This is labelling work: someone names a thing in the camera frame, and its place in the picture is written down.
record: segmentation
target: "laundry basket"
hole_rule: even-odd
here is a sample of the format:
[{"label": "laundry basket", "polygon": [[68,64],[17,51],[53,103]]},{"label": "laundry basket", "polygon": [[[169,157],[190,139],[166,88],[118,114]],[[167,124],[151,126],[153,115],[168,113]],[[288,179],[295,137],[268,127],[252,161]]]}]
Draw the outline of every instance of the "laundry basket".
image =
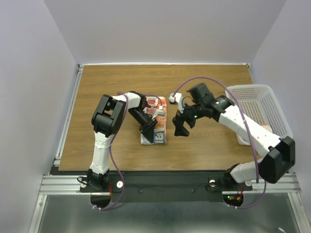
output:
[{"label": "laundry basket", "polygon": [[[261,84],[229,86],[228,89],[240,103],[244,113],[259,125],[267,124],[273,133],[282,138],[293,137],[283,111],[271,87]],[[237,135],[241,145],[249,145]]]}]

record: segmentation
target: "floor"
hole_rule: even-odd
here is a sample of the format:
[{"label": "floor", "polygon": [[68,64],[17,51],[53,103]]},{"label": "floor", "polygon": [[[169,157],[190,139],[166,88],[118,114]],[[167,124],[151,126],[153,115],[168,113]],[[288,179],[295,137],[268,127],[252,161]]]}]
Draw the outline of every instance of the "floor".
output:
[{"label": "floor", "polygon": [[[94,149],[91,118],[103,94],[137,91],[168,98],[183,81],[210,76],[227,86],[251,84],[247,66],[85,66],[75,101],[59,170],[84,171]],[[204,82],[215,97],[225,92],[212,81],[195,80],[180,91]],[[211,170],[251,162],[251,149],[238,144],[236,135],[213,119],[202,118],[189,137],[175,137],[172,118],[177,107],[168,106],[167,144],[141,145],[139,124],[127,115],[113,144],[113,156],[121,170]]]}]

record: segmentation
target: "dark gray surface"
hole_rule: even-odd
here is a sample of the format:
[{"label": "dark gray surface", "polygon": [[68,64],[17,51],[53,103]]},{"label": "dark gray surface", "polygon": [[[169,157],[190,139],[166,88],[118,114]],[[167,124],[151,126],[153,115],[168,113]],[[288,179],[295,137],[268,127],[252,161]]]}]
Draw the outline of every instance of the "dark gray surface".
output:
[{"label": "dark gray surface", "polygon": [[[245,204],[259,195],[246,194]],[[48,196],[40,233],[298,233],[287,194],[266,194],[250,209],[223,203],[123,203],[92,210],[89,196]]]}]

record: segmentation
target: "gray wall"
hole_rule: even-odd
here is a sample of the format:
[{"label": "gray wall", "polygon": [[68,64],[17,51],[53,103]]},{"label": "gray wall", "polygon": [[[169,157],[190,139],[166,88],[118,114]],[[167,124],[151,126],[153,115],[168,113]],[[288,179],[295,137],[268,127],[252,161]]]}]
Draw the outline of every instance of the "gray wall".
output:
[{"label": "gray wall", "polygon": [[0,232],[25,233],[76,76],[42,0],[0,2]]},{"label": "gray wall", "polygon": [[45,0],[78,63],[251,62],[285,0]]},{"label": "gray wall", "polygon": [[255,83],[270,85],[296,140],[296,166],[311,217],[311,1],[287,0],[251,65]]}]

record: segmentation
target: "white wall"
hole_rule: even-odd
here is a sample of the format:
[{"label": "white wall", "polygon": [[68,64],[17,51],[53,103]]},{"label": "white wall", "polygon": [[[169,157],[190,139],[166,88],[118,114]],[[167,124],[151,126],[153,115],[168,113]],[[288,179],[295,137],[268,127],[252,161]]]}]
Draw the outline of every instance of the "white wall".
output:
[{"label": "white wall", "polygon": [[45,0],[73,57],[251,62],[285,0]]},{"label": "white wall", "polygon": [[73,59],[43,0],[0,1],[0,232],[28,232],[52,166]]},{"label": "white wall", "polygon": [[270,85],[296,141],[295,170],[311,219],[311,1],[287,0],[252,65],[255,83]]}]

